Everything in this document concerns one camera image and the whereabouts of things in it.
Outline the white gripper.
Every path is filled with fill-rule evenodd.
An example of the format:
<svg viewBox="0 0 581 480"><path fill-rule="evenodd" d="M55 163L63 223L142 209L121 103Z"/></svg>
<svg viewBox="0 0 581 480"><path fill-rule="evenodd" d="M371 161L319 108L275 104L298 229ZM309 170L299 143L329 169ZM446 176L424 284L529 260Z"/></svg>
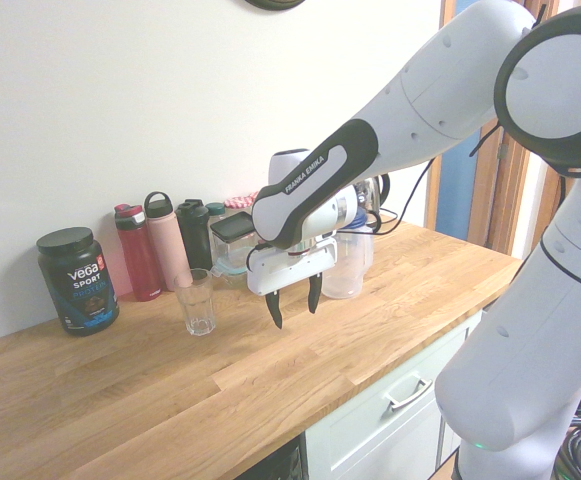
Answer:
<svg viewBox="0 0 581 480"><path fill-rule="evenodd" d="M255 247L247 260L247 286L265 296L268 311L278 329L283 327L279 291L309 278L308 309L315 314L322 291L323 272L335 266L337 244L333 237L318 241L306 253L291 255L267 244Z"/></svg>

